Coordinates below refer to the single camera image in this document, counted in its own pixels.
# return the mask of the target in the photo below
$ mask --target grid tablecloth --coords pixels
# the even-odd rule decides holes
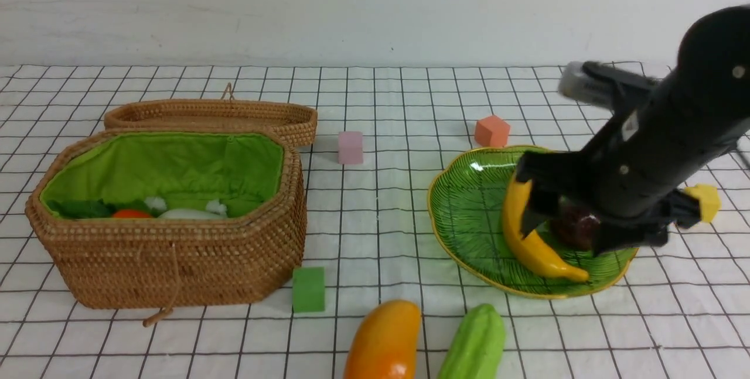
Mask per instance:
[[[669,67],[618,63],[663,77]],[[378,301],[424,312],[418,377],[436,377],[467,309],[490,302],[508,340],[498,377],[750,377],[750,177],[736,155],[688,184],[720,187],[713,225],[643,249],[594,296],[508,296],[458,269],[439,247],[427,187],[471,147],[490,113],[510,144],[579,149],[610,117],[555,92],[561,67],[0,67],[0,378],[336,379],[363,316]],[[303,149],[309,227],[305,265],[326,269],[327,308],[292,315],[285,286],[254,305],[184,308],[153,328],[152,310],[77,304],[32,234],[23,204],[54,156],[101,131],[133,101],[218,98],[316,107]],[[364,165],[336,160],[340,131],[364,133]],[[747,138],[741,149],[750,150]]]

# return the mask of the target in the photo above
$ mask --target pink block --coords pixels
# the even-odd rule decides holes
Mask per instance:
[[[362,132],[342,131],[338,134],[338,163],[358,165],[364,162]]]

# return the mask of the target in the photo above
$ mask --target green basket lining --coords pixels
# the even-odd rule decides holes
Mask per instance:
[[[205,210],[219,199],[243,216],[278,192],[284,148],[262,134],[120,134],[73,158],[41,192],[41,202],[123,204],[158,196],[169,209]]]

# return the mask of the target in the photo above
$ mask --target green leaf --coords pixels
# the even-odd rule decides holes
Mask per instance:
[[[51,200],[47,205],[63,218],[69,219],[110,218],[115,213],[112,206],[107,205],[101,199],[66,200],[64,202]]]

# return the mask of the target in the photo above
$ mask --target green leaf-shaped plate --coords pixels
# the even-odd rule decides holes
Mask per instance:
[[[440,245],[464,269],[490,285],[528,297],[560,299],[601,291],[619,281],[638,249],[593,257],[555,240],[541,226],[537,232],[563,261],[589,272],[579,284],[564,278],[542,278],[521,264],[503,238],[501,213],[508,181],[524,151],[549,152],[536,146],[479,148],[458,156],[429,185],[428,211]]]

